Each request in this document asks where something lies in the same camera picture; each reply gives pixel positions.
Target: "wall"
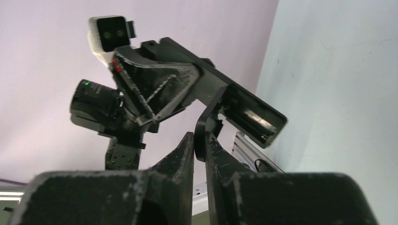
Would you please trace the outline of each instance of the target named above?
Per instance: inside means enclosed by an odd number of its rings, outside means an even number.
[[[69,104],[85,78],[115,87],[91,54],[88,18],[135,21],[138,46],[171,37],[249,90],[260,75],[277,0],[21,0],[0,1],[0,178],[28,182],[53,170],[102,170],[108,139],[70,122]],[[140,168],[148,168],[193,131],[205,107],[193,103],[147,134]],[[232,148],[235,129],[220,136]],[[206,180],[196,161],[195,183]]]
[[[289,118],[266,155],[344,172],[398,221],[398,1],[279,2],[257,95]]]

